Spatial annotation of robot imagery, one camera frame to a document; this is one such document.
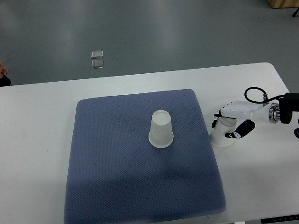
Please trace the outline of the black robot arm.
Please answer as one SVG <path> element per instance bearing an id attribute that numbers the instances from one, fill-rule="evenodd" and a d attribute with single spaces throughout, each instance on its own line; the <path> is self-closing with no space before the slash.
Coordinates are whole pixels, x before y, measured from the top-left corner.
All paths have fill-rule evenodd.
<path id="1" fill-rule="evenodd" d="M 278 104 L 271 104 L 269 120 L 274 123 L 280 121 L 282 124 L 290 124 L 293 112 L 299 111 L 299 94 L 286 93 L 273 97 L 271 100 L 277 100 Z"/>

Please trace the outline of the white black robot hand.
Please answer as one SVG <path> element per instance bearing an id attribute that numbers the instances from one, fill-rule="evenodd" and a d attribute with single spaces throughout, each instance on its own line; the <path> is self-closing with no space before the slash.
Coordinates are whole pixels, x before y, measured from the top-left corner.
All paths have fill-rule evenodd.
<path id="1" fill-rule="evenodd" d="M 215 131 L 219 124 L 223 124 L 226 127 L 229 124 L 235 126 L 236 121 L 240 119 L 243 122 L 237 128 L 222 134 L 227 139 L 240 139 L 255 129 L 255 121 L 269 122 L 272 117 L 270 110 L 270 103 L 255 104 L 247 101 L 233 101 L 214 114 L 212 129 Z"/>

